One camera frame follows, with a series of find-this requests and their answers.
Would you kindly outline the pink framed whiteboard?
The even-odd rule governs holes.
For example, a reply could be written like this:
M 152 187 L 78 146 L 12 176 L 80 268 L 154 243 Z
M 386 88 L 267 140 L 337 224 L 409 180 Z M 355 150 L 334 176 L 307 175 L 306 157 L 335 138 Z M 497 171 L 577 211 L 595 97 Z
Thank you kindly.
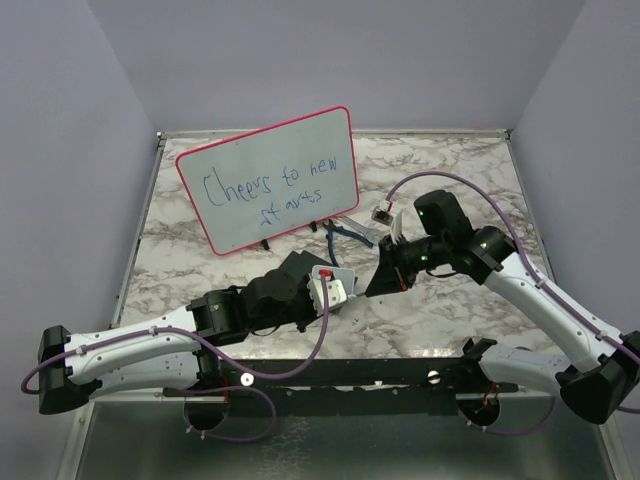
M 223 256 L 355 209 L 349 110 L 336 106 L 179 154 L 175 167 Z

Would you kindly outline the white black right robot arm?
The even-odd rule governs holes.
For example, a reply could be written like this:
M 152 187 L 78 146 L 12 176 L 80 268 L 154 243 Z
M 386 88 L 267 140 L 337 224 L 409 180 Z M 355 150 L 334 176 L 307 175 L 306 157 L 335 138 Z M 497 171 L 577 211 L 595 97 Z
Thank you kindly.
M 639 383 L 638 332 L 624 334 L 591 314 L 521 256 L 502 230 L 473 228 L 452 193 L 424 194 L 414 207 L 425 237 L 383 237 L 366 296 L 407 291 L 419 272 L 451 266 L 515 306 L 561 350 L 547 355 L 494 340 L 469 343 L 467 361 L 459 367 L 461 383 L 472 391 L 493 382 L 558 395 L 580 418 L 605 423 Z

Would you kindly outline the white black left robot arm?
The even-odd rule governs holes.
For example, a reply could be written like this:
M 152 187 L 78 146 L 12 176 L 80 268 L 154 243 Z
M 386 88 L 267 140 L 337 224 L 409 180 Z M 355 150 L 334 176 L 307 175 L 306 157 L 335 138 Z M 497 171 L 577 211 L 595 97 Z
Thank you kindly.
M 34 372 L 38 411 L 66 413 L 108 393 L 154 387 L 210 394 L 220 385 L 218 360 L 230 359 L 221 347 L 287 324 L 305 331 L 321 319 L 326 328 L 343 298 L 334 280 L 321 268 L 301 274 L 277 268 L 130 327 L 85 334 L 49 327 Z

